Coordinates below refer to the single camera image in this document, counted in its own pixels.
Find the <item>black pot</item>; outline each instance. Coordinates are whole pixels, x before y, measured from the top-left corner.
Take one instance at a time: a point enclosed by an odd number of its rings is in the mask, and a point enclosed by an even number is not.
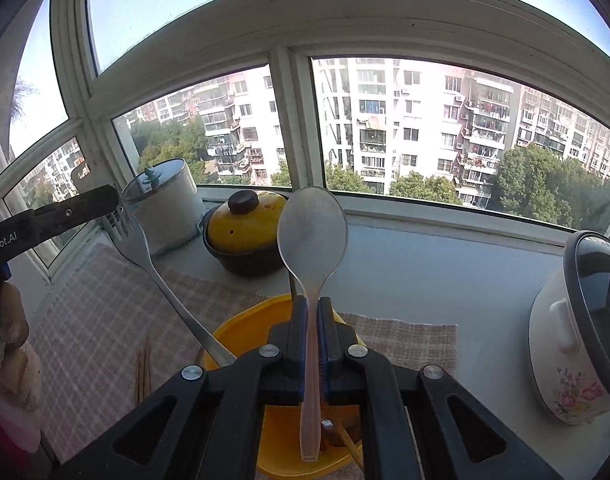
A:
[[[207,238],[207,225],[216,209],[218,209],[218,206],[207,211],[200,221],[200,224],[202,225],[202,242],[205,244],[205,247],[210,254],[214,256],[225,269],[232,274],[251,278],[265,276],[284,267],[282,258],[278,252],[277,242],[274,242],[270,246],[242,254],[222,253],[214,249]]]

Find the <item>pink flower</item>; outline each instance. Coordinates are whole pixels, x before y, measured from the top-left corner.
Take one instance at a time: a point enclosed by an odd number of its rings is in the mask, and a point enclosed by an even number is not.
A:
[[[585,388],[581,395],[584,400],[594,400],[602,395],[602,388],[600,387],[600,384],[594,382],[592,386]]]
[[[576,399],[569,392],[563,392],[560,395],[560,400],[561,400],[562,405],[565,406],[566,408],[571,408],[576,403]]]

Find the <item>pot handle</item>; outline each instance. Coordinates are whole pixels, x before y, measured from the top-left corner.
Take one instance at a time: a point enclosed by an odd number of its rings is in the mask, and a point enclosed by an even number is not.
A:
[[[567,298],[556,301],[549,307],[549,319],[556,346],[566,355],[575,354],[580,348],[580,340],[572,316],[572,309]]]

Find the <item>spoon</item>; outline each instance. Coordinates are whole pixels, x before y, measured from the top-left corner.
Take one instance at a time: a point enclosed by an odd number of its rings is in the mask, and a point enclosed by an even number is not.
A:
[[[291,195],[278,221],[278,250],[307,300],[305,391],[300,406],[300,457],[315,462],[320,450],[320,370],[316,325],[320,290],[347,248],[347,220],[338,200],[321,187]]]

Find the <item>triangular cutout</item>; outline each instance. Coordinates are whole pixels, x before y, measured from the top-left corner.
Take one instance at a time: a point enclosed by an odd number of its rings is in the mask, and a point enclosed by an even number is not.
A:
[[[165,397],[159,405],[114,442],[114,451],[140,465],[147,465],[175,406],[175,397]]]
[[[467,449],[467,455],[472,462],[479,463],[505,451],[506,442],[486,425],[460,397],[449,396],[447,404]]]

